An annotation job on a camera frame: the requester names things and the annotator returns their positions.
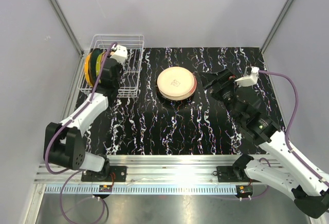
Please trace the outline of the teal glazed plate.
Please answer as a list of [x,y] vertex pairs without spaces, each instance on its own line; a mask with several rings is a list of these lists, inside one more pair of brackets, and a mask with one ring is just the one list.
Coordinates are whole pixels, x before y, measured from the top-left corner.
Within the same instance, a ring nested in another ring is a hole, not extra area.
[[89,59],[89,79],[90,82],[92,84],[92,86],[94,86],[95,82],[96,82],[96,62],[97,62],[97,58],[98,56],[103,52],[102,49],[100,48],[95,48],[91,53],[90,53],[90,59]]

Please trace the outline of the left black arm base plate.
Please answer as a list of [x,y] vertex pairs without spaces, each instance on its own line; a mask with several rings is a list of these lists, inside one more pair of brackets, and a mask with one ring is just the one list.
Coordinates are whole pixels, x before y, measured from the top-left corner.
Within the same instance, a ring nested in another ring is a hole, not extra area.
[[106,172],[86,171],[82,173],[82,182],[126,182],[127,166],[112,165]]

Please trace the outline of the cream pink plate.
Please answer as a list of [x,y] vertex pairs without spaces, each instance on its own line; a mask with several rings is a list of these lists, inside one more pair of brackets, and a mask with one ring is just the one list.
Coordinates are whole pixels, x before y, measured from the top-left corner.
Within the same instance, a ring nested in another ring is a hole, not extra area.
[[191,97],[197,87],[197,80],[195,76],[191,79],[180,80],[173,79],[171,82],[165,83],[164,81],[158,83],[158,90],[168,100],[181,101]]

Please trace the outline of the beige bear print plate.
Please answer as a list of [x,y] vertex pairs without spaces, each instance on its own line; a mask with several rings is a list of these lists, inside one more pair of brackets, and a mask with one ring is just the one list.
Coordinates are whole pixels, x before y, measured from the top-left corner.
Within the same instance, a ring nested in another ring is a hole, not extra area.
[[175,98],[189,93],[194,82],[194,75],[183,67],[169,67],[157,78],[158,89],[166,96]]

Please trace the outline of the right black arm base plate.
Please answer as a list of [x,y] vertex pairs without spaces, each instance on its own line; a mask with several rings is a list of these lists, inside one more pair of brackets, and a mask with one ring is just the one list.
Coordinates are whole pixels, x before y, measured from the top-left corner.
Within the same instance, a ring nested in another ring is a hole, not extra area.
[[245,173],[246,167],[237,167],[237,166],[217,166],[216,169],[212,172],[212,175],[215,176],[218,182],[240,182],[240,183],[249,183],[260,181],[255,179],[250,179]]

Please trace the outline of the pink polka dot plate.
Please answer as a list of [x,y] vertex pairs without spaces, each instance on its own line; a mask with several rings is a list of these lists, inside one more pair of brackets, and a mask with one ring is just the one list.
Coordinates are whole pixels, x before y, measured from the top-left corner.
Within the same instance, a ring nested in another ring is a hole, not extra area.
[[103,63],[110,56],[111,56],[111,53],[109,51],[105,51],[102,55],[101,63]]

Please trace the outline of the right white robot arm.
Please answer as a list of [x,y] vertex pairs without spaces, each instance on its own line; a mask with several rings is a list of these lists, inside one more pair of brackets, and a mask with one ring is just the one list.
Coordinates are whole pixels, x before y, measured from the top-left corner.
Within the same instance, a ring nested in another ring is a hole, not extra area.
[[261,112],[261,99],[252,88],[259,72],[259,68],[250,67],[241,78],[229,69],[201,72],[199,76],[203,88],[211,90],[211,97],[224,104],[243,137],[272,155],[287,173],[242,154],[231,166],[217,167],[218,179],[264,183],[289,197],[304,214],[317,219],[328,211],[328,173],[290,142],[287,130]]

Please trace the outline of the orange polka dot plate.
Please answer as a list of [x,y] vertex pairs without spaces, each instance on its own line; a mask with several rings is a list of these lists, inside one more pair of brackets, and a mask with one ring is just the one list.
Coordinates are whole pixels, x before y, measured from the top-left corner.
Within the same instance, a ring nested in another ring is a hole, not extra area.
[[85,59],[84,62],[84,76],[85,76],[85,80],[87,82],[87,84],[91,87],[94,86],[94,84],[92,83],[92,81],[90,80],[90,73],[89,73],[89,62],[90,62],[90,55],[91,53],[89,53]]

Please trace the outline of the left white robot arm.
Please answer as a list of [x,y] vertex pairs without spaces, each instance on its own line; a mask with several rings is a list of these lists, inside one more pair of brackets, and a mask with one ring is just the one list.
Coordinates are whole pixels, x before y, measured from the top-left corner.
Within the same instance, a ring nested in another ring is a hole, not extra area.
[[67,170],[91,171],[99,181],[106,181],[111,169],[105,156],[85,151],[83,135],[94,120],[115,101],[123,73],[114,56],[104,58],[99,78],[87,99],[60,123],[49,123],[45,131],[44,161],[47,171],[61,174]]

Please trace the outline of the green polka dot plate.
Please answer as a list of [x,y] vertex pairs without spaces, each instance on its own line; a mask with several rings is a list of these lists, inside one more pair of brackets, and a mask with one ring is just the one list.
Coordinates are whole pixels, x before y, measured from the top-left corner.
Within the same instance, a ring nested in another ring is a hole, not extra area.
[[98,55],[97,60],[96,60],[96,78],[98,77],[99,73],[100,73],[100,68],[101,68],[101,64],[102,64],[102,60],[103,60],[103,56],[104,56],[105,52],[102,52],[101,54]]

